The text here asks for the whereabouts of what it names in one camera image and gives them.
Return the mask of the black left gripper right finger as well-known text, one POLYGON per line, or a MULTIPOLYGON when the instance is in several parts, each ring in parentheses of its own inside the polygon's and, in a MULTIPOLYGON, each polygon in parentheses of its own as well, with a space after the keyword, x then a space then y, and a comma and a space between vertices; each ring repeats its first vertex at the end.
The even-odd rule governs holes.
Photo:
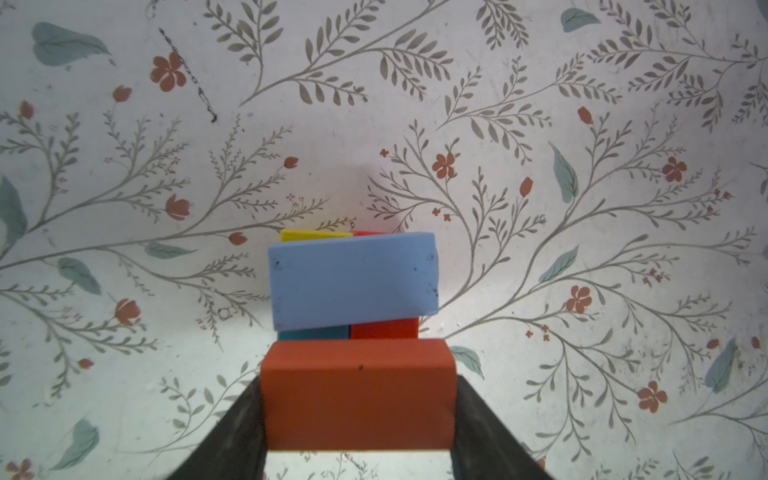
POLYGON ((457 383, 451 462, 456 480, 552 479, 463 376, 457 383))

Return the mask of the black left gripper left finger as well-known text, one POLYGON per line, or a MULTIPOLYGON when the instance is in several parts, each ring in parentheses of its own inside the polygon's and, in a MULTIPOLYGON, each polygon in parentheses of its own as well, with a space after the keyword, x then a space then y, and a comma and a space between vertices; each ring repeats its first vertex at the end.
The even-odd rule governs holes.
POLYGON ((257 376, 169 480, 262 479, 268 447, 257 376))

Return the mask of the orange wood rectangular block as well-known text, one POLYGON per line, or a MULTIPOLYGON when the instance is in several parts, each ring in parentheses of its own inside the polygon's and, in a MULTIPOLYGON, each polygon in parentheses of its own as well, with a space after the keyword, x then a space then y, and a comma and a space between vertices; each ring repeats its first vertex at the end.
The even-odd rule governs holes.
POLYGON ((276 451, 447 450, 457 367, 439 339, 280 341, 261 365, 276 451))

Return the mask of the red wood rectangular block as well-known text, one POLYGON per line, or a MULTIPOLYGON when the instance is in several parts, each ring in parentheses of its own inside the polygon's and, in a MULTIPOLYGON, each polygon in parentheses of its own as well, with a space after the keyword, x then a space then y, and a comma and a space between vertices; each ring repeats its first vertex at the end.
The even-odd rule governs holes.
POLYGON ((418 335, 418 317, 355 324, 349 327, 349 338, 352 340, 415 339, 418 335))

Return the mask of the teal wood cube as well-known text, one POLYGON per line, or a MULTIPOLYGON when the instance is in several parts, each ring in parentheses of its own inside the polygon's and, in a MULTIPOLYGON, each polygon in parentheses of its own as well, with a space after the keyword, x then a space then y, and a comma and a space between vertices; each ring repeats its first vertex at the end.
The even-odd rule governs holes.
POLYGON ((309 328, 293 331, 280 331, 277 333, 278 341, 314 341, 314 340, 346 340, 350 336, 350 327, 333 326, 322 328, 309 328))

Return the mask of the light blue wood block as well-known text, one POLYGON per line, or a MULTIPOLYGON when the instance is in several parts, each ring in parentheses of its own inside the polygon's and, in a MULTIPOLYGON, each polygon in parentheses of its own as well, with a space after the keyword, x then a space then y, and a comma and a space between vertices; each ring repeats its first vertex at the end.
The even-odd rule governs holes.
POLYGON ((274 329, 358 325, 439 310, 432 233, 277 243, 268 248, 274 329))

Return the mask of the small yellow wood cube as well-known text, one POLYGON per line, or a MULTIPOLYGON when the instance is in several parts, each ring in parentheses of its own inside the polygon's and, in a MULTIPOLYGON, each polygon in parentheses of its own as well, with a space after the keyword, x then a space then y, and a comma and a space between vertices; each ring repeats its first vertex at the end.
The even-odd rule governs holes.
POLYGON ((283 229, 280 232, 281 242, 329 240, 353 237, 351 232, 334 232, 307 229, 283 229))

